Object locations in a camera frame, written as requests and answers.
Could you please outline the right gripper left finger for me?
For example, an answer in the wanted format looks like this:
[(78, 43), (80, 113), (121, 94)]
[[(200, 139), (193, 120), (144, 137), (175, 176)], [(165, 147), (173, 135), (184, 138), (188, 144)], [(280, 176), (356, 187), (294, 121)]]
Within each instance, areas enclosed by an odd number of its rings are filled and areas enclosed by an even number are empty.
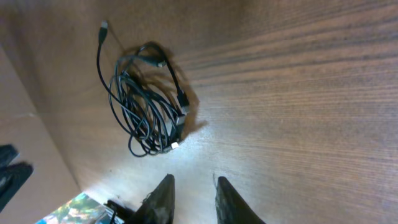
[(167, 174), (126, 223), (172, 224), (175, 211), (175, 177)]

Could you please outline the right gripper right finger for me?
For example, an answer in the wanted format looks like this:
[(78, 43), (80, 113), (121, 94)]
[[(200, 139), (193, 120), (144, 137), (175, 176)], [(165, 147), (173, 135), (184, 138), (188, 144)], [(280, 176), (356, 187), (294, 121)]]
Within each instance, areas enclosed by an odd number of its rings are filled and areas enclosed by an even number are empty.
[(218, 224), (266, 224), (226, 177), (218, 177), (215, 197)]

